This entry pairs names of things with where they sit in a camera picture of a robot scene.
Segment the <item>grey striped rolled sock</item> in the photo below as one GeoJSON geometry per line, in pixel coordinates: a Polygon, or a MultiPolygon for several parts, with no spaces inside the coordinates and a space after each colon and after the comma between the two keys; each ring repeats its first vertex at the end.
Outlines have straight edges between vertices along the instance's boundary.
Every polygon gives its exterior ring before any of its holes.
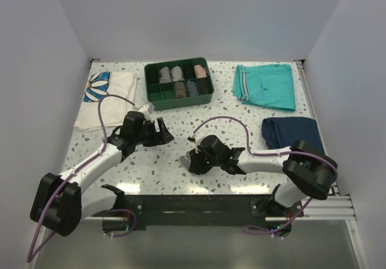
{"type": "Polygon", "coordinates": [[[170,83],[172,82],[172,79],[171,79],[171,73],[170,73],[170,70],[169,70],[169,67],[167,66],[164,66],[163,68],[161,68],[159,70],[159,82],[160,83],[170,83]]]}

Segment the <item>brown rolled underwear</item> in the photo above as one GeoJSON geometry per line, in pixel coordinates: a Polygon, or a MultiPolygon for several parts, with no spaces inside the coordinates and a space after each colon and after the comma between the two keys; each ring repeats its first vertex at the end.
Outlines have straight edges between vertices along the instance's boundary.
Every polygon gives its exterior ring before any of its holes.
{"type": "Polygon", "coordinates": [[[175,82],[174,92],[175,92],[176,99],[186,98],[187,94],[186,94],[185,83],[182,81],[175,82]]]}

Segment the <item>white grey rolled sock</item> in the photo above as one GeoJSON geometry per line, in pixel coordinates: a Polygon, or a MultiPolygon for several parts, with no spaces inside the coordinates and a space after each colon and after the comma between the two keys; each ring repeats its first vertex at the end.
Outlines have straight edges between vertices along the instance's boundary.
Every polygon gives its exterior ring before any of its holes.
{"type": "Polygon", "coordinates": [[[183,71],[180,66],[175,66],[170,70],[172,82],[183,81],[183,71]]]}

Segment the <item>pink rolled underwear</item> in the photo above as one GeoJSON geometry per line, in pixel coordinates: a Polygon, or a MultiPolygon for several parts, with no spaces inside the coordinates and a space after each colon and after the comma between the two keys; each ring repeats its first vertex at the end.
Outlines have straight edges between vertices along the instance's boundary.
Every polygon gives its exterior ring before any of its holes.
{"type": "Polygon", "coordinates": [[[207,72],[202,65],[194,65],[194,71],[197,78],[206,78],[207,72]]]}

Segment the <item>teal folded shorts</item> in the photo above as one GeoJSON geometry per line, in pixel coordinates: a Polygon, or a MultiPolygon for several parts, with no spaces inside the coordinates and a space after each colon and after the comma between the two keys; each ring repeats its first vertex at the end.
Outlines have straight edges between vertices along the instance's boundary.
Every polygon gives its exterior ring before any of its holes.
{"type": "Polygon", "coordinates": [[[243,104],[290,112],[296,110],[292,67],[288,64],[238,65],[232,93],[243,104]]]}

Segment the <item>navy striped rolled sock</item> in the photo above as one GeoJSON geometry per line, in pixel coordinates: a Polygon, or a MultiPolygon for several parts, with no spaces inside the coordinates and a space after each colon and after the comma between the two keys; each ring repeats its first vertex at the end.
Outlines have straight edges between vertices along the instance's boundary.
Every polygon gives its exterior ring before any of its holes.
{"type": "Polygon", "coordinates": [[[198,84],[195,81],[188,80],[186,82],[186,88],[187,88],[189,97],[197,97],[200,95],[198,84]]]}

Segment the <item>green compartment organizer tray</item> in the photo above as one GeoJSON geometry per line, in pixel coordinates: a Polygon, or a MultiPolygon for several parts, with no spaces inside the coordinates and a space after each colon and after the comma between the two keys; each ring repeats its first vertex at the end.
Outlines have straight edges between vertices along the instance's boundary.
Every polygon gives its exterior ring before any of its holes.
{"type": "Polygon", "coordinates": [[[144,67],[147,100],[155,111],[209,104],[214,84],[207,60],[198,57],[144,67]]]}

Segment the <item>black rolled underwear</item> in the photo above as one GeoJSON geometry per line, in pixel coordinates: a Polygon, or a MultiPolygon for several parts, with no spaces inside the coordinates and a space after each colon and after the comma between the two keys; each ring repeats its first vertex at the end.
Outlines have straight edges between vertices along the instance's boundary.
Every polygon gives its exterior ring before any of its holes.
{"type": "Polygon", "coordinates": [[[197,82],[201,95],[208,95],[212,93],[210,82],[207,78],[199,78],[197,82]]]}

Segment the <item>aluminium frame rail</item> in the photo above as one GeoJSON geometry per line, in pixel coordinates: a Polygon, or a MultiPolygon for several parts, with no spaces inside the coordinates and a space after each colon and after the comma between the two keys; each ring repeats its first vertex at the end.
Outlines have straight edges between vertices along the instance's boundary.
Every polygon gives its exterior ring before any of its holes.
{"type": "Polygon", "coordinates": [[[303,211],[310,220],[356,220],[349,196],[329,196],[327,200],[312,200],[303,211]]]}

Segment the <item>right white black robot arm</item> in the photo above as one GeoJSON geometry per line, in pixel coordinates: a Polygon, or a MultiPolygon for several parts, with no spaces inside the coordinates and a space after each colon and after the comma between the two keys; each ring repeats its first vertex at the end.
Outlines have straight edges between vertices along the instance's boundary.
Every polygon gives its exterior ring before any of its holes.
{"type": "Polygon", "coordinates": [[[249,153],[244,147],[230,148],[215,135],[196,141],[195,147],[180,157],[192,174],[203,175],[219,167],[230,175],[255,172],[284,174],[288,181],[257,202],[259,209],[269,209],[281,217],[290,207],[306,197],[325,200],[337,179],[337,163],[304,141],[290,147],[249,153]]]}

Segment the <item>grey cream underwear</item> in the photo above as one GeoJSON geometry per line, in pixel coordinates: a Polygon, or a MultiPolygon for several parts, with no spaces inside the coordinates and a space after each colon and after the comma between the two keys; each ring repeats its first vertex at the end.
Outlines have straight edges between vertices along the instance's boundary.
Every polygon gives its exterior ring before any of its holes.
{"type": "Polygon", "coordinates": [[[187,169],[191,166],[191,160],[187,158],[186,156],[181,156],[179,159],[180,163],[187,169]]]}

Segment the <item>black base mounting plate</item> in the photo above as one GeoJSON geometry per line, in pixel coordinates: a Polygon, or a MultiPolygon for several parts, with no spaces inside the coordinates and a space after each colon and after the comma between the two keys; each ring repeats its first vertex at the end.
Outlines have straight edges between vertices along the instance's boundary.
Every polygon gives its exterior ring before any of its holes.
{"type": "Polygon", "coordinates": [[[254,225],[273,230],[280,226],[276,219],[304,213],[302,202],[290,208],[274,204],[270,195],[125,195],[115,206],[132,211],[136,230],[148,226],[230,226],[254,225]]]}

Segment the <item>navy folded garment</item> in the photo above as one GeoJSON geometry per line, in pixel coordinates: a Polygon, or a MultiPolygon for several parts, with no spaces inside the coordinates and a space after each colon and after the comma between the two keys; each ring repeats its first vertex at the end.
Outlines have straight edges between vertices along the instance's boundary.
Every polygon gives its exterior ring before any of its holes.
{"type": "Polygon", "coordinates": [[[317,122],[311,118],[265,118],[261,133],[266,146],[271,150],[291,146],[295,141],[305,141],[324,153],[317,122]]]}

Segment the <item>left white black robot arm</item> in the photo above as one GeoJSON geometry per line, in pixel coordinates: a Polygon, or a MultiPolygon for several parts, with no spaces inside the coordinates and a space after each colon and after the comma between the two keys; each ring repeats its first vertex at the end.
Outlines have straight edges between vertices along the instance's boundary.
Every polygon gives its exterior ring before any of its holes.
{"type": "Polygon", "coordinates": [[[122,190],[105,184],[93,195],[87,189],[105,172],[125,161],[138,145],[155,147],[173,140],[162,118],[153,121],[143,112],[128,112],[122,125],[114,128],[105,143],[87,159],[58,175],[47,173],[42,177],[31,208],[31,220],[68,236],[84,218],[104,211],[111,216],[122,214],[125,209],[122,190]]]}

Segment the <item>white daisy print shirt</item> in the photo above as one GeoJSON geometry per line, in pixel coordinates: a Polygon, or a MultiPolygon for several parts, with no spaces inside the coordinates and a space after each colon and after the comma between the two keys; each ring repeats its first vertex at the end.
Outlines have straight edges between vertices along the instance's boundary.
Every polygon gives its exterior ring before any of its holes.
{"type": "Polygon", "coordinates": [[[74,128],[94,131],[119,125],[131,110],[138,78],[131,72],[103,71],[89,75],[74,128]]]}

